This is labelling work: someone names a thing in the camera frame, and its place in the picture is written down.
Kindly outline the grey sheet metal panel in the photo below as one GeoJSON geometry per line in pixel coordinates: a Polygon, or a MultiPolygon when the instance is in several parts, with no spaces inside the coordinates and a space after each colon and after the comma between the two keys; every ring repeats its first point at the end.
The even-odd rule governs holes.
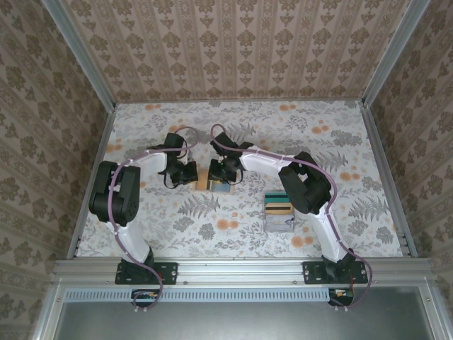
{"type": "Polygon", "coordinates": [[[33,340],[453,340],[453,324],[439,290],[430,283],[356,286],[355,301],[348,307],[159,300],[145,311],[131,302],[64,302],[68,288],[99,287],[59,283],[51,288],[33,340]]]}

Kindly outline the aluminium frame post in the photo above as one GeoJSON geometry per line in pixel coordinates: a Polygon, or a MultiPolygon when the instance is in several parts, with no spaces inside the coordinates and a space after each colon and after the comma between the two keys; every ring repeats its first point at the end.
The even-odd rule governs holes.
{"type": "Polygon", "coordinates": [[[64,8],[62,1],[42,0],[42,2],[74,54],[77,62],[80,64],[104,108],[108,113],[112,113],[115,110],[115,99],[101,74],[100,68],[91,57],[88,48],[82,41],[81,35],[70,19],[68,11],[64,8]]]}
{"type": "Polygon", "coordinates": [[[385,53],[375,69],[362,96],[364,107],[370,107],[376,99],[390,72],[401,56],[413,31],[425,13],[430,0],[411,0],[394,35],[390,39],[385,53]]]}

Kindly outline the clear acrylic card stand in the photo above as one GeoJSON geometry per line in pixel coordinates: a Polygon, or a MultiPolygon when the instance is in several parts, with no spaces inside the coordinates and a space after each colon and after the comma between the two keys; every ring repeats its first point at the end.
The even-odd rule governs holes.
{"type": "Polygon", "coordinates": [[[291,215],[266,215],[265,196],[263,207],[263,230],[265,232],[293,232],[295,228],[295,214],[291,215]]]}

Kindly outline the yellow-orange card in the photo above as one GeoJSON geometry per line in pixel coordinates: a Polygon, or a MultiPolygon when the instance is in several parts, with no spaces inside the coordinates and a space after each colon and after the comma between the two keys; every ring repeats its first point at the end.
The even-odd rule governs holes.
{"type": "Polygon", "coordinates": [[[196,183],[196,189],[199,191],[208,191],[211,186],[211,181],[208,178],[208,170],[201,169],[198,171],[198,180],[196,183]]]}

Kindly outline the aluminium side rail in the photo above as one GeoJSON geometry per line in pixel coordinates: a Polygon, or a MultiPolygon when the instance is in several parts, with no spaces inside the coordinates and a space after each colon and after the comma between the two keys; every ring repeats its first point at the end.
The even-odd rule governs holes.
{"type": "Polygon", "coordinates": [[[370,108],[365,104],[361,105],[360,110],[369,137],[369,143],[374,154],[374,159],[379,170],[379,175],[386,195],[389,211],[396,228],[401,252],[405,257],[418,258],[418,251],[416,249],[415,242],[413,240],[405,213],[403,211],[403,205],[398,196],[396,184],[394,182],[394,178],[392,176],[391,169],[387,161],[385,150],[382,145],[379,131],[374,121],[372,112],[370,108]]]}
{"type": "Polygon", "coordinates": [[[91,170],[91,174],[87,183],[86,192],[84,194],[84,199],[81,204],[81,209],[79,211],[79,216],[77,218],[74,233],[71,238],[71,242],[69,245],[69,249],[67,252],[66,259],[73,259],[77,253],[77,249],[79,247],[79,242],[81,240],[82,234],[84,232],[84,227],[86,225],[86,219],[88,217],[88,203],[91,197],[91,191],[93,189],[93,185],[96,179],[96,174],[98,170],[99,164],[103,161],[105,151],[108,146],[108,140],[110,138],[110,134],[113,130],[113,124],[115,121],[115,110],[112,110],[108,113],[105,126],[103,128],[103,134],[101,136],[98,151],[96,152],[96,157],[93,162],[93,168],[91,170]]]}

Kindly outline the thin aluminium back rail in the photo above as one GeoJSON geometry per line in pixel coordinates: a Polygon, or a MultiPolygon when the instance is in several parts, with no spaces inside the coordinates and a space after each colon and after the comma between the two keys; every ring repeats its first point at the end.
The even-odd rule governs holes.
{"type": "Polygon", "coordinates": [[[122,102],[118,101],[114,106],[132,105],[132,104],[165,104],[165,103],[252,103],[252,102],[271,102],[271,103],[306,103],[306,102],[336,102],[336,101],[354,101],[363,103],[362,98],[224,98],[224,99],[192,99],[192,100],[157,100],[157,101],[135,101],[122,102]]]}

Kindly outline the glossy card with black stripe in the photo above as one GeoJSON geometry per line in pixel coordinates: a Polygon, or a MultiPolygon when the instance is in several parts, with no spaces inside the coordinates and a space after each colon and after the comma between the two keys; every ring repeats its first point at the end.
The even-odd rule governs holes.
{"type": "Polygon", "coordinates": [[[291,215],[294,207],[289,202],[271,202],[265,205],[266,215],[291,215]]]}

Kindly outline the aluminium profile beam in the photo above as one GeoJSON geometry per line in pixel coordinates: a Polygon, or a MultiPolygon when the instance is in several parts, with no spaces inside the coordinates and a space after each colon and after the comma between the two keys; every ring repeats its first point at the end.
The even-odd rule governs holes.
{"type": "MultiPolygon", "coordinates": [[[[176,286],[183,287],[291,287],[304,285],[302,263],[315,258],[172,259],[176,286]]],[[[374,287],[422,286],[435,282],[429,261],[422,258],[371,258],[368,275],[374,287]]],[[[55,263],[51,282],[72,286],[112,287],[120,260],[117,257],[81,257],[55,263]]]]}

